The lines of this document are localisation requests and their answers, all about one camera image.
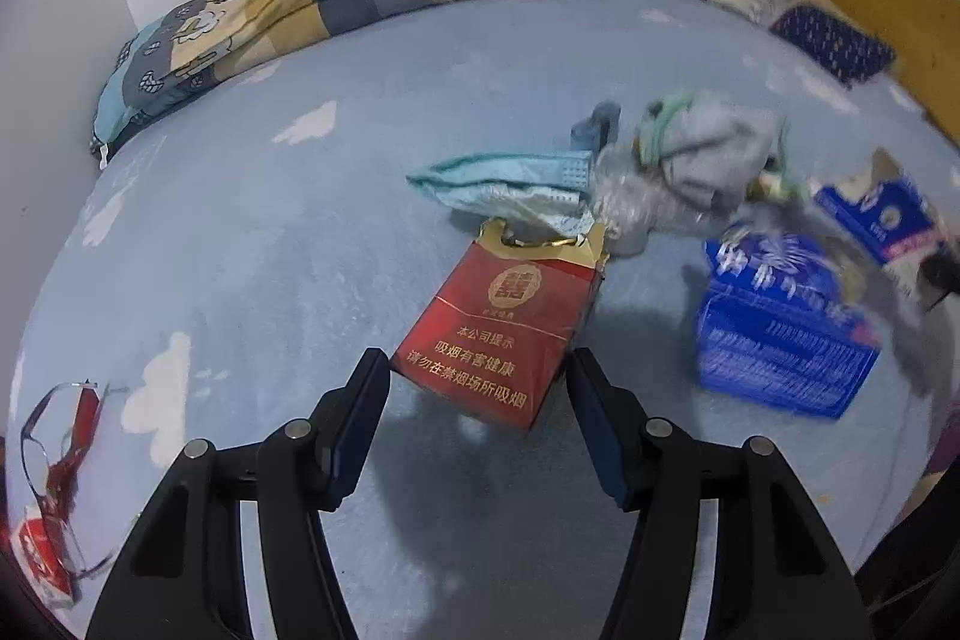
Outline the red cigarette pack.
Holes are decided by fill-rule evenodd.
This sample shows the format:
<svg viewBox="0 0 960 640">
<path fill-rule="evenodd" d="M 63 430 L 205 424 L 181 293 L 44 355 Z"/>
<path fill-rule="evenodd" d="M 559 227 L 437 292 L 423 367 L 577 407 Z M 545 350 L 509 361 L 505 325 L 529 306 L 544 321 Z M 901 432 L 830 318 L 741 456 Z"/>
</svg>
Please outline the red cigarette pack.
<svg viewBox="0 0 960 640">
<path fill-rule="evenodd" d="M 605 226 L 540 244 L 488 220 L 392 356 L 460 409 L 530 429 L 602 281 Z"/>
</svg>

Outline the blue tissue pack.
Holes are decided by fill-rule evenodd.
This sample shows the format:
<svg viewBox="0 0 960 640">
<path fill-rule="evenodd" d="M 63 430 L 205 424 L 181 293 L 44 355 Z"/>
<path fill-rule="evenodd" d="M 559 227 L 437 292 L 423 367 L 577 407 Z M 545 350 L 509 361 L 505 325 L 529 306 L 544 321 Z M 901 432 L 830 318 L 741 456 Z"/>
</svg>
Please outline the blue tissue pack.
<svg viewBox="0 0 960 640">
<path fill-rule="evenodd" d="M 804 416 L 843 416 L 880 342 L 861 308 L 843 301 L 825 247 L 807 234 L 736 224 L 703 250 L 701 385 Z"/>
</svg>

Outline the clear plastic bag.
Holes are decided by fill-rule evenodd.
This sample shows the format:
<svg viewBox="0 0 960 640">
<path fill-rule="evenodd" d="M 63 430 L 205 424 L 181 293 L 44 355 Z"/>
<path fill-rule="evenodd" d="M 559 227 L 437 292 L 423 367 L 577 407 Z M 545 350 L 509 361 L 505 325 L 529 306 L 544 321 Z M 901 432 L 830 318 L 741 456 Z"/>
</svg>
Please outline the clear plastic bag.
<svg viewBox="0 0 960 640">
<path fill-rule="evenodd" d="M 708 237 L 729 224 L 729 214 L 706 211 L 675 195 L 658 174 L 644 174 L 628 146 L 608 145 L 590 177 L 590 211 L 605 227 L 612 257 L 644 252 L 651 234 Z"/>
</svg>

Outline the light blue face mask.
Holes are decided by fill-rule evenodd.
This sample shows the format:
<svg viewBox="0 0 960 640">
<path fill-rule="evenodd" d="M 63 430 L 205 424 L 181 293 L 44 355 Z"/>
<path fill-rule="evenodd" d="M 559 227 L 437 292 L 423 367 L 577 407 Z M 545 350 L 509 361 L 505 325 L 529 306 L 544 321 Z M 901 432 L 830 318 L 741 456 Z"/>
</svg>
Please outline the light blue face mask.
<svg viewBox="0 0 960 640">
<path fill-rule="evenodd" d="M 446 208 L 584 236 L 590 211 L 589 151 L 477 152 L 407 175 L 418 193 Z"/>
</svg>

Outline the blue cloud-print bed blanket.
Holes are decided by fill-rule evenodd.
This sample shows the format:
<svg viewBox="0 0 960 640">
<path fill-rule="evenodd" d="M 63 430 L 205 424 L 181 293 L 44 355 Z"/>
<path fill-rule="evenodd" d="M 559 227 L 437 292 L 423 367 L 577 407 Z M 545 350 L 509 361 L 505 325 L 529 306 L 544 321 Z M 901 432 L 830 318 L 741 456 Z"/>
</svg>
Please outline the blue cloud-print bed blanket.
<svg viewBox="0 0 960 640">
<path fill-rule="evenodd" d="M 291 53 L 128 143 L 41 287 L 8 425 L 55 448 L 76 385 L 106 395 L 78 474 L 80 551 L 119 548 L 187 440 L 256 442 L 364 349 L 394 351 L 478 230 L 412 172 L 562 151 L 597 103 L 634 124 L 679 89 L 781 113 L 801 181 L 843 181 L 885 149 L 957 214 L 957 149 L 905 92 L 842 88 L 700 0 L 472 0 Z M 364 638 L 597 637 L 633 528 L 562 388 L 519 431 L 403 378 L 324 521 Z"/>
</svg>

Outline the blue tape roll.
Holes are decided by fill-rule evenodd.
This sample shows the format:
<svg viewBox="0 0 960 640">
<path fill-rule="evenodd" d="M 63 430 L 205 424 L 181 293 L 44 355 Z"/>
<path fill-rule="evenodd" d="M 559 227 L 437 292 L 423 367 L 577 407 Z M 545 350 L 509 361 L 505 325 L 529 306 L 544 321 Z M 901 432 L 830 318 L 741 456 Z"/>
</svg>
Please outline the blue tape roll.
<svg viewBox="0 0 960 640">
<path fill-rule="evenodd" d="M 587 151 L 599 154 L 606 146 L 619 139 L 622 108 L 619 103 L 602 101 L 597 104 L 589 117 L 579 120 L 569 132 L 569 146 L 574 151 Z"/>
</svg>

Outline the grey sock green cuff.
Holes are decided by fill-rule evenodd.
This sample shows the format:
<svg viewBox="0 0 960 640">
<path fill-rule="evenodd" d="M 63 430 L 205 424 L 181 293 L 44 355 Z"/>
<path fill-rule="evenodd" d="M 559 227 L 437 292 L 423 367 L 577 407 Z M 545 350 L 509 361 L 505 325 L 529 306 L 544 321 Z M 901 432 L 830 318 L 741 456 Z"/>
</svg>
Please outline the grey sock green cuff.
<svg viewBox="0 0 960 640">
<path fill-rule="evenodd" d="M 682 202 L 734 213 L 770 163 L 782 164 L 786 117 L 714 91 L 677 91 L 647 106 L 636 131 L 640 167 Z"/>
</svg>

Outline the navy dotted pillow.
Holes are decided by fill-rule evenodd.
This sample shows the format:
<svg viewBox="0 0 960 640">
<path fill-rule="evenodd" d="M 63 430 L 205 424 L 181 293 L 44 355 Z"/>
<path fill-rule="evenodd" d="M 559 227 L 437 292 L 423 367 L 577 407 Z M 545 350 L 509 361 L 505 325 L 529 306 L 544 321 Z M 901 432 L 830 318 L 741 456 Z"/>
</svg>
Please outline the navy dotted pillow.
<svg viewBox="0 0 960 640">
<path fill-rule="evenodd" d="M 846 86 L 872 80 L 896 58 L 895 49 L 887 42 L 814 5 L 789 8 L 770 31 Z"/>
</svg>

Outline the blue silver milk carton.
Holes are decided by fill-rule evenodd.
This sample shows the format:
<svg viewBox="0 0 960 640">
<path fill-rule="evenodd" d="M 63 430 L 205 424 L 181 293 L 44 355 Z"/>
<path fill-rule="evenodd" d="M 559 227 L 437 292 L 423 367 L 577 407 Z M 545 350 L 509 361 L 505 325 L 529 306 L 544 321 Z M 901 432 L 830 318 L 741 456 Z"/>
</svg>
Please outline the blue silver milk carton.
<svg viewBox="0 0 960 640">
<path fill-rule="evenodd" d="M 903 298 L 928 312 L 947 297 L 921 271 L 927 259 L 949 250 L 946 225 L 887 149 L 877 148 L 861 174 L 836 184 L 812 181 L 811 195 Z"/>
</svg>

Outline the red cigarette pack wrapper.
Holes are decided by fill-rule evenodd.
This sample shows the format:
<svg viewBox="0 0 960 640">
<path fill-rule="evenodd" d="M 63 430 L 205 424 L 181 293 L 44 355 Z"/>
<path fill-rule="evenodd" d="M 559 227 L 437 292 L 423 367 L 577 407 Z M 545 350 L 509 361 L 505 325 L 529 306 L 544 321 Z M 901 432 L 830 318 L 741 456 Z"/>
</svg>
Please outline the red cigarette pack wrapper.
<svg viewBox="0 0 960 640">
<path fill-rule="evenodd" d="M 71 608 L 78 581 L 109 562 L 82 553 L 71 514 L 78 474 L 93 445 L 103 408 L 94 381 L 67 381 L 41 396 L 21 425 L 20 466 L 31 492 L 20 523 L 10 533 L 16 564 L 41 603 Z"/>
</svg>

